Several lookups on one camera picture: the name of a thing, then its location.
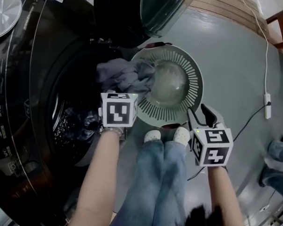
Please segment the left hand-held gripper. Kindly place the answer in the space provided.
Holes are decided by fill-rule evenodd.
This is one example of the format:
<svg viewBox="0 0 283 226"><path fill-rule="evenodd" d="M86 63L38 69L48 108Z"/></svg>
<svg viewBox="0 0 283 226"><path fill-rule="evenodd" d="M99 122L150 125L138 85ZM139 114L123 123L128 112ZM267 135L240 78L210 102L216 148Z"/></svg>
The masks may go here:
<svg viewBox="0 0 283 226"><path fill-rule="evenodd" d="M138 113L138 94L101 93L99 116L103 127L132 127Z"/></svg>

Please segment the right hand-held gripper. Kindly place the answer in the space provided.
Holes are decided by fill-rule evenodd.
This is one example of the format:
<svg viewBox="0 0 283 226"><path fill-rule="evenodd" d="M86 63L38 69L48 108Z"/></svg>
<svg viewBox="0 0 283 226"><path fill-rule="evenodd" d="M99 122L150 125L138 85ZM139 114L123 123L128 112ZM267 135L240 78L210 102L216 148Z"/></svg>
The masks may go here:
<svg viewBox="0 0 283 226"><path fill-rule="evenodd" d="M187 109L191 129L191 151L196 165L201 167L226 166L233 148L232 132L224 125L224 119L214 108L201 104L205 123L199 122L195 112Z"/></svg>

